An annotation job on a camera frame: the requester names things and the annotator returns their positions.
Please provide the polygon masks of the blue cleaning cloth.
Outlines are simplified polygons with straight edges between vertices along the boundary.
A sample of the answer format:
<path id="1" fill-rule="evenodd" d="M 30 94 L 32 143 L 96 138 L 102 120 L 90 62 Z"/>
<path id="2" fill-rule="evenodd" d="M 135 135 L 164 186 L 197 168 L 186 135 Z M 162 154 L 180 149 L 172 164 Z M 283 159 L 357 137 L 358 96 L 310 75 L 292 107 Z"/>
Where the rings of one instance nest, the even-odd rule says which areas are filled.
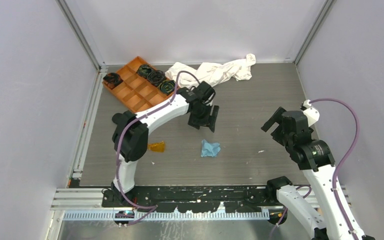
<path id="1" fill-rule="evenodd" d="M 200 156 L 202 158 L 204 158 L 204 157 L 215 158 L 220 151 L 221 151 L 220 143 L 218 143 L 218 142 L 210 143 L 205 139 L 203 139 L 201 141 L 201 154 L 200 154 Z"/>

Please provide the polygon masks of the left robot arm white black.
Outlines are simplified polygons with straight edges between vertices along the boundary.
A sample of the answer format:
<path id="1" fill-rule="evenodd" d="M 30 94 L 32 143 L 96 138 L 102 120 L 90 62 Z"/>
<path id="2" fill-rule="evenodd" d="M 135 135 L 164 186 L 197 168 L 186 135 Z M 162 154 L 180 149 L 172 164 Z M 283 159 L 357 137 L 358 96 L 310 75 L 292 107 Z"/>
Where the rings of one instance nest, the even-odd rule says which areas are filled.
<path id="1" fill-rule="evenodd" d="M 148 150 L 149 135 L 169 121 L 188 115 L 188 125 L 199 130 L 209 128 L 215 131 L 220 107 L 212 101 L 216 91 L 202 82 L 191 89 L 182 87 L 169 99 L 147 110 L 133 113 L 129 110 L 112 117 L 116 128 L 112 135 L 116 151 L 116 174 L 111 183 L 114 200 L 121 207 L 133 202 L 131 190 L 135 187 L 135 173 L 138 160 Z"/>

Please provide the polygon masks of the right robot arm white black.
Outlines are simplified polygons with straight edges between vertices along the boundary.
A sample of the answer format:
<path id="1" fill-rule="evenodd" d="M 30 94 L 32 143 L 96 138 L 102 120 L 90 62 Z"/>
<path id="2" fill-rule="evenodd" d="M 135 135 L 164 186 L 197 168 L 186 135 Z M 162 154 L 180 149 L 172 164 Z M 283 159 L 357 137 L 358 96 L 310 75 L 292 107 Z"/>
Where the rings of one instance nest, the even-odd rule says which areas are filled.
<path id="1" fill-rule="evenodd" d="M 267 181 L 265 198 L 271 205 L 284 205 L 311 240 L 371 240 L 373 237 L 365 234 L 353 216 L 335 176 L 337 166 L 329 146 L 312 137 L 311 126 L 319 117 L 319 111 L 311 106 L 290 111 L 279 107 L 261 129 L 267 132 L 278 125 L 270 135 L 303 172 L 321 212 L 298 193 L 286 176 Z"/>

